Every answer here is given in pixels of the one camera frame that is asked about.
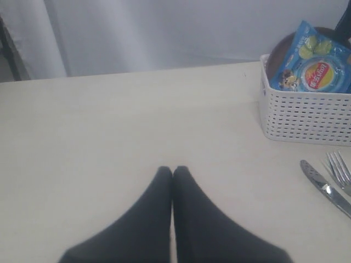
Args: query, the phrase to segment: curtain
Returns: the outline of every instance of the curtain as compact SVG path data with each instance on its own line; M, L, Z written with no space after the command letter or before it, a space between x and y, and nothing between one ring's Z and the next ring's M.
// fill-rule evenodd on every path
M348 0L0 0L32 79L257 61Z

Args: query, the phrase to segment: chip bag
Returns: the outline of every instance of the chip bag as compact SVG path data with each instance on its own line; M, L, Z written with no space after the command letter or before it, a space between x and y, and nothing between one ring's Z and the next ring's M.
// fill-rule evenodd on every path
M270 85L283 91L346 93L351 85L351 50L302 21Z

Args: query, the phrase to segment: plastic basket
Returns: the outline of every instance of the plastic basket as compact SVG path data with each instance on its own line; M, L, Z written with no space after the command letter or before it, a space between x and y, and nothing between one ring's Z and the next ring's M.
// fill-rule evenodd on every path
M277 141L351 146L351 94L281 92L270 87L261 56L261 125Z

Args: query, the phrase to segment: table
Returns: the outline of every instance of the table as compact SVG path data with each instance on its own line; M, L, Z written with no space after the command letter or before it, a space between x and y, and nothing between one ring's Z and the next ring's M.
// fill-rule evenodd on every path
M299 167L326 174L319 159L335 147L268 140L259 84L258 62L0 84L0 262L57 262L160 165L187 165L223 212L294 262L349 260L350 220Z

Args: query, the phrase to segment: knife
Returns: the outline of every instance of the knife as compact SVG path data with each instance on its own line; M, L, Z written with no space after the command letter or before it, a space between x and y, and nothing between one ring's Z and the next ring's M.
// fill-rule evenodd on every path
M351 219L351 204L307 161L301 160L300 165L304 174L312 184Z

